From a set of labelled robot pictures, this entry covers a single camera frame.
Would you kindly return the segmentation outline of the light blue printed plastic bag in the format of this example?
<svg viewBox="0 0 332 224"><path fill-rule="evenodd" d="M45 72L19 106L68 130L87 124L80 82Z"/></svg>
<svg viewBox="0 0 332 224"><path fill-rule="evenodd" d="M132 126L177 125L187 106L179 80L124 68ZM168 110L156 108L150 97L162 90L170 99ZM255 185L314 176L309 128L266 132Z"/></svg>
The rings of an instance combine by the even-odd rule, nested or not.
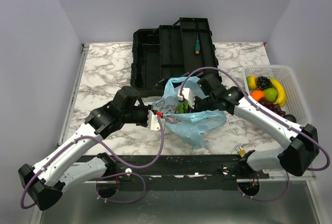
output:
<svg viewBox="0 0 332 224"><path fill-rule="evenodd" d="M166 127L182 141L194 149L206 148L208 144L205 135L222 127L227 117L222 111L184 113L180 109L182 103L177 98L184 80L185 77L169 79L162 98L153 103L153 109L163 113Z"/></svg>

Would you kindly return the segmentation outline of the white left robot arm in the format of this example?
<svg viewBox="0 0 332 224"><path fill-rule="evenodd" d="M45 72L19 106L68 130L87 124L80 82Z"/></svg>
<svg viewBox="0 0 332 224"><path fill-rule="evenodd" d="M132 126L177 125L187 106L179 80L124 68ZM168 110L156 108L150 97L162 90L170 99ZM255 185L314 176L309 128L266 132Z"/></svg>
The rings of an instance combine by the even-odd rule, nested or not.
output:
<svg viewBox="0 0 332 224"><path fill-rule="evenodd" d="M90 148L134 123L150 130L158 130L158 116L151 105L145 105L131 86L122 87L113 100L92 110L77 131L50 155L34 165L24 164L19 170L23 194L28 194L41 211L55 205L65 189L76 181L101 177L109 180L115 167L96 158L81 169L72 165Z"/></svg>

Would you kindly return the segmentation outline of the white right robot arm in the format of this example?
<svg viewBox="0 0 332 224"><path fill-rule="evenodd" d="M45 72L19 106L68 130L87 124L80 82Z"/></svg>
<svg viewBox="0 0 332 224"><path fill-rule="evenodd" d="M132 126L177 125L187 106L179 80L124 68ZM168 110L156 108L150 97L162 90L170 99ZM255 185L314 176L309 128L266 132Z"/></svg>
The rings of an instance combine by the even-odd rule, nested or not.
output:
<svg viewBox="0 0 332 224"><path fill-rule="evenodd" d="M250 151L239 164L239 173L251 178L257 171L284 169L302 176L319 154L317 129L311 124L298 124L262 106L238 87L226 89L214 74L198 81L205 98L184 88L179 99L186 100L194 112L226 111L259 127L280 145L279 149Z"/></svg>

